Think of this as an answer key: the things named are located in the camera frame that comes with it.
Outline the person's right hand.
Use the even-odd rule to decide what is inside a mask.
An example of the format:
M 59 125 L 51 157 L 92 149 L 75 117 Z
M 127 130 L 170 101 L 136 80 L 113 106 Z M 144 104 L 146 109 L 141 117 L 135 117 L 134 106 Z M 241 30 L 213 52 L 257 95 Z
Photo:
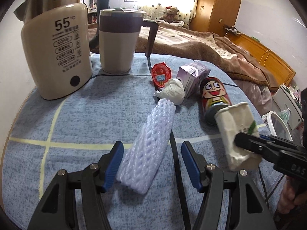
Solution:
M 291 182 L 293 178 L 286 176 L 286 181 L 281 192 L 277 211 L 282 214 L 289 213 L 295 206 L 300 206 L 306 202 L 306 192 L 295 195 L 295 189 L 292 186 Z

